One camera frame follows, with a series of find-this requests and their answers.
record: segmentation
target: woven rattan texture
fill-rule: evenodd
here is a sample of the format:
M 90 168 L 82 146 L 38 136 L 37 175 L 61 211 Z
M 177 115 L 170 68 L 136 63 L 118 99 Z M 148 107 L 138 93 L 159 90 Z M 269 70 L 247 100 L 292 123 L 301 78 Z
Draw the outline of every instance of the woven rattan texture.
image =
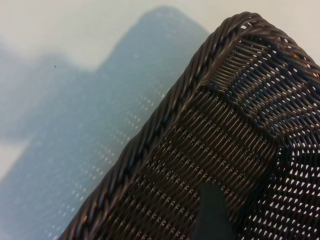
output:
M 59 239 L 188 239 L 204 182 L 239 238 L 317 238 L 319 74 L 258 14 L 226 19 Z
M 110 214 L 104 237 L 188 239 L 203 182 L 224 190 L 231 222 L 242 223 L 277 147 L 221 97 L 199 92 Z

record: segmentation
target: wicker basket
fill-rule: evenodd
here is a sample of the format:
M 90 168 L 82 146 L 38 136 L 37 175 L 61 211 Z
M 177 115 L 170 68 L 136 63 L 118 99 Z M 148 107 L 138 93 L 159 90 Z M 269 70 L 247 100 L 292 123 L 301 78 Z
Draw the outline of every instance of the wicker basket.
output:
M 258 14 L 226 19 L 59 239 L 190 239 L 202 183 L 239 239 L 319 237 L 319 75 Z

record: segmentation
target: dark brown wicker basket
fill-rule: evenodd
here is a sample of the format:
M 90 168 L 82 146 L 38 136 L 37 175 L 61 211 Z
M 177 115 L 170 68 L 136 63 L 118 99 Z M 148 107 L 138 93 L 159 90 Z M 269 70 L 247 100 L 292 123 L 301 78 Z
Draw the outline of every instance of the dark brown wicker basket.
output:
M 59 239 L 190 239 L 202 183 L 239 239 L 318 238 L 319 75 L 258 14 L 226 19 Z

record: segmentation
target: synthetic rattan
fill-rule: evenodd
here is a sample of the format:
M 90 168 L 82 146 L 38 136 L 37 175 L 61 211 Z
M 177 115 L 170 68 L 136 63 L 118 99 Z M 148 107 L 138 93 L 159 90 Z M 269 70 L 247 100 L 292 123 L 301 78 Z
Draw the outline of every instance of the synthetic rattan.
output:
M 204 182 L 240 239 L 317 238 L 319 75 L 258 14 L 226 19 L 59 239 L 190 239 Z

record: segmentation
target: white surface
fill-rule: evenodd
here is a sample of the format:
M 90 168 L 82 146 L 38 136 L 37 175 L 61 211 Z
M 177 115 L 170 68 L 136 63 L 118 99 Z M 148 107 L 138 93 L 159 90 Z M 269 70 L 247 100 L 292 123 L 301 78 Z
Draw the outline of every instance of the white surface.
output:
M 2 0 L 0 239 L 56 239 L 225 18 L 257 12 L 319 64 L 319 9 L 318 0 Z

